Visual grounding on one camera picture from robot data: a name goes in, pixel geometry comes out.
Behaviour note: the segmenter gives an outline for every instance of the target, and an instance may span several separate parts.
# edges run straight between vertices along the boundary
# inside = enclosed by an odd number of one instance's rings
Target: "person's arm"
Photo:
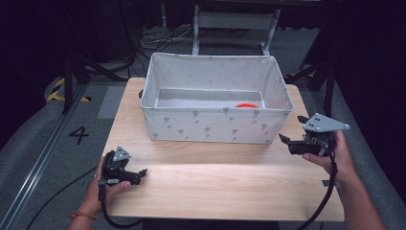
[[[74,213],[75,217],[71,218],[68,230],[86,230],[92,229],[94,218],[102,210],[101,203],[99,202],[99,180],[102,172],[102,161],[98,165],[98,169],[92,183],[87,190],[83,202],[78,210]],[[121,192],[124,188],[129,187],[130,182],[123,181],[114,186],[106,186],[106,203],[110,202],[115,194]]]
[[[370,199],[367,189],[353,166],[352,157],[343,131],[336,131],[335,134],[337,142],[335,162],[338,168],[336,180],[342,191],[346,228],[350,230],[386,229]],[[328,173],[331,172],[329,157],[305,153],[303,158],[322,166]]]

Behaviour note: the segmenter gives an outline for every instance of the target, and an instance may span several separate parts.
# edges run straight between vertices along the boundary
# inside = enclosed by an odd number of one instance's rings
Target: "wrist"
[[[92,208],[92,207],[88,207],[85,205],[81,205],[77,210],[77,213],[85,213],[85,214],[89,214],[92,216],[97,216],[99,212],[100,212],[99,208],[94,208],[94,207]]]
[[[91,214],[87,214],[87,213],[81,213],[81,212],[76,212],[76,213],[72,213],[70,215],[70,219],[77,219],[77,218],[81,218],[82,220],[88,220],[88,221],[93,221],[96,220],[97,216],[95,215],[91,215]]]
[[[351,185],[351,184],[357,184],[361,181],[360,177],[358,176],[358,173],[355,170],[338,170],[337,174],[337,183],[340,185],[340,187],[346,186],[346,185]]]

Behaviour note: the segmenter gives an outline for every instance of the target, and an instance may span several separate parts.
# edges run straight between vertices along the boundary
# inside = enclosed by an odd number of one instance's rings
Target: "finger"
[[[335,131],[335,141],[337,142],[337,145],[343,145],[346,143],[346,136],[344,136],[343,130]]]
[[[310,161],[311,163],[321,166],[323,168],[329,166],[329,160],[327,159],[327,157],[317,156],[317,155],[311,154],[311,153],[305,153],[303,155],[303,159]]]
[[[98,165],[98,169],[96,170],[95,178],[100,179],[102,174],[102,163],[104,161],[104,156],[101,157]]]
[[[129,181],[122,181],[114,186],[111,186],[109,188],[108,194],[110,196],[114,196],[114,195],[120,193],[125,188],[128,188],[130,185],[131,185],[131,183]]]

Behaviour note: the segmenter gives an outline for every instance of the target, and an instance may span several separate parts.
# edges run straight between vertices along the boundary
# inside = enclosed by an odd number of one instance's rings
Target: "red object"
[[[258,107],[256,104],[253,103],[239,103],[236,107]]]

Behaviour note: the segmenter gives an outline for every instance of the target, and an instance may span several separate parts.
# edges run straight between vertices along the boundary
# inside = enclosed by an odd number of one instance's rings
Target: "metal stand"
[[[312,80],[307,85],[309,90],[317,91],[322,87],[323,83],[327,81],[324,110],[326,116],[331,117],[332,94],[334,89],[334,73],[332,68],[332,64],[328,62],[312,65],[296,75],[288,76],[289,78],[285,80],[285,83],[291,84],[294,81],[303,78],[313,72],[315,74],[313,75]]]
[[[262,54],[270,56],[269,46],[278,24],[281,10],[275,10],[270,14],[229,13],[229,12],[205,12],[200,11],[199,6],[194,8],[193,19],[193,48],[192,54],[199,55],[199,28],[233,28],[249,30],[267,30],[268,36],[265,42],[260,43]]]
[[[127,81],[127,79],[120,78],[87,57],[76,54],[69,55],[64,63],[63,77],[65,78],[65,106],[62,114],[66,114],[73,104],[74,87],[72,76],[75,76],[79,84],[87,84],[90,81],[90,76],[85,68],[86,65],[92,67],[113,81]]]

